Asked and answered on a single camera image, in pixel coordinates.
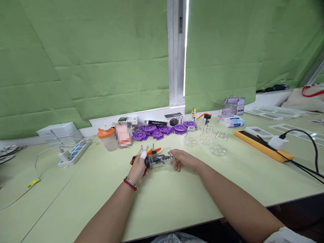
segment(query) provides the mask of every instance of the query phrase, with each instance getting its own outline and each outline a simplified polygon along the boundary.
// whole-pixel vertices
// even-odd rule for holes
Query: red bag strap
[[[306,89],[309,89],[309,88],[310,88],[310,86],[305,86],[305,87],[303,87],[303,91],[301,92],[301,94],[302,94],[303,96],[305,96],[305,97],[314,97],[314,96],[318,96],[318,95],[322,95],[322,94],[324,94],[324,90],[322,90],[322,91],[319,91],[319,92],[314,93],[314,94],[305,95],[305,94],[304,94],[304,91],[305,91]]]

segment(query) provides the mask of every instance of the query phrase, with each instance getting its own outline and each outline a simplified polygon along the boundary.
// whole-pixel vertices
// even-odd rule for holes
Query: yellow power strip
[[[268,148],[264,145],[264,141],[262,141],[260,138],[244,131],[244,130],[237,130],[234,132],[234,135],[242,139],[243,141],[247,142],[248,144],[252,145],[253,147],[257,148],[258,150],[264,152],[265,154],[269,155],[271,158],[275,159],[276,161],[279,161],[281,163],[286,162],[287,160],[282,157],[280,154],[276,153],[271,148]],[[284,151],[284,150],[278,150],[279,153],[281,153],[283,156],[285,156],[288,159],[294,159],[294,155]]]

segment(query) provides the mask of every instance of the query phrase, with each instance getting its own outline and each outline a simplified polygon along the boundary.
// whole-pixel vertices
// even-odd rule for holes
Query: bracelet
[[[136,184],[131,180],[129,179],[128,177],[125,177],[124,178],[124,182],[126,184],[128,184],[134,191],[136,191],[138,188],[136,187]]]

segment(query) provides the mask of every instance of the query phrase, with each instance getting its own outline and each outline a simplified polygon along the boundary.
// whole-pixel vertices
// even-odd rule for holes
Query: orange lid
[[[115,129],[109,128],[107,126],[98,128],[97,136],[98,138],[107,138],[115,134]]]

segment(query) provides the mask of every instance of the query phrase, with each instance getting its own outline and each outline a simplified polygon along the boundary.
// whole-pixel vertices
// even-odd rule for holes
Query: silver bangle
[[[137,188],[137,187],[136,187],[136,184],[135,184],[131,179],[129,179],[128,177],[125,177],[125,179],[126,179],[130,184],[132,184],[133,187]]]

